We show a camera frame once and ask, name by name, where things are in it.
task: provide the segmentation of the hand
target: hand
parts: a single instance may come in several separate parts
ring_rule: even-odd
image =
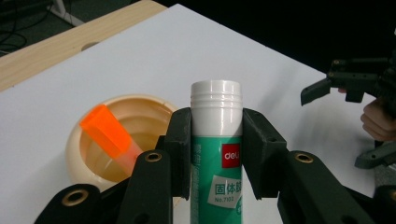
[[[377,98],[363,109],[363,129],[375,140],[396,141],[396,119],[384,110],[384,101]]]

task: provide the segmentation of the orange highlighter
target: orange highlighter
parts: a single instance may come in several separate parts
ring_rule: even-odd
[[[96,106],[79,124],[94,142],[130,176],[142,149],[106,105]]]

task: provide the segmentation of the highlighter cap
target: highlighter cap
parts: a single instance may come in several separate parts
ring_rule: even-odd
[[[105,105],[96,106],[79,124],[112,159],[125,153],[132,138]]]

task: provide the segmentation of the cup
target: cup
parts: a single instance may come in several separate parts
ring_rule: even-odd
[[[102,102],[143,151],[154,149],[160,135],[165,135],[172,113],[177,108],[165,100],[144,94],[123,95]],[[79,127],[81,117],[69,135],[66,164],[73,184],[92,184],[103,191],[128,176]]]

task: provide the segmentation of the deli logo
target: deli logo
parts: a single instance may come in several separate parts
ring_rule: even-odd
[[[223,144],[221,146],[221,167],[234,168],[240,166],[240,145],[239,144]]]

